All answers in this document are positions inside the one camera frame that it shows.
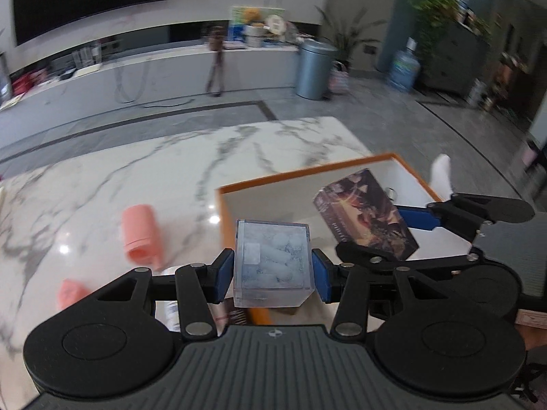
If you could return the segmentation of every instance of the blue water bottle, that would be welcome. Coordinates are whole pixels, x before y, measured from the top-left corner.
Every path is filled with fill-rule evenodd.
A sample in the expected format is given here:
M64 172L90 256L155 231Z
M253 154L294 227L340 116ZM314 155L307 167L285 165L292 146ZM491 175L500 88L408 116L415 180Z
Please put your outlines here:
M409 38L406 50L397 52L393 59L388 83L399 91L409 92L418 76L419 62L414 55L415 50L416 42Z

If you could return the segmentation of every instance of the marble table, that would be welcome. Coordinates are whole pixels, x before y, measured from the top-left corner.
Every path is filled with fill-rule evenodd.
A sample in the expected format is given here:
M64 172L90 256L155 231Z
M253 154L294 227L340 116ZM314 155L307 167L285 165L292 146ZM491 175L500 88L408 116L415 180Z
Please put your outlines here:
M75 157L4 182L0 212L0 408L37 395L21 350L56 312L61 282L97 289L127 272L120 214L154 206L166 265L221 249L217 187L370 152L333 117L264 122L152 139Z

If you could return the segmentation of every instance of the white marble surface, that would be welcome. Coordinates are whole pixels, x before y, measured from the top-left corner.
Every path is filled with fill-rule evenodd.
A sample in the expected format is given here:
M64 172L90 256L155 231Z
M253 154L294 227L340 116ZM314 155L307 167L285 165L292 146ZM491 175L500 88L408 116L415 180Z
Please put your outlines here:
M225 51L226 91L292 87L296 47ZM106 63L98 71L31 89L0 112L0 148L86 117L131 106L170 105L203 94L214 53L205 45L139 54Z
M338 120L320 117L132 143L5 181L0 408L21 408L37 394L21 349L29 331L55 313L63 279L97 289L133 267L120 239L126 207L154 206L168 265L212 262L221 249L217 187L369 154Z

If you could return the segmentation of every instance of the clear glass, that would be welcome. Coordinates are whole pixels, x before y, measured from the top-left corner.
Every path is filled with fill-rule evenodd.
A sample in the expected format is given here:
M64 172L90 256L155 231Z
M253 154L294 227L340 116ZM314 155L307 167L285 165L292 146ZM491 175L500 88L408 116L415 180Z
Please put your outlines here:
M314 289L307 224L237 222L236 306L299 306Z

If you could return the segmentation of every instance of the plastic bag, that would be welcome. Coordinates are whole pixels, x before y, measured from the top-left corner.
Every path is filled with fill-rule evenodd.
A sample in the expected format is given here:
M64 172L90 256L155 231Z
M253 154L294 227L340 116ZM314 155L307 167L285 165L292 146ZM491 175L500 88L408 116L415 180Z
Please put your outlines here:
M339 61L333 61L329 89L333 94L346 94L349 92L349 73L347 68Z

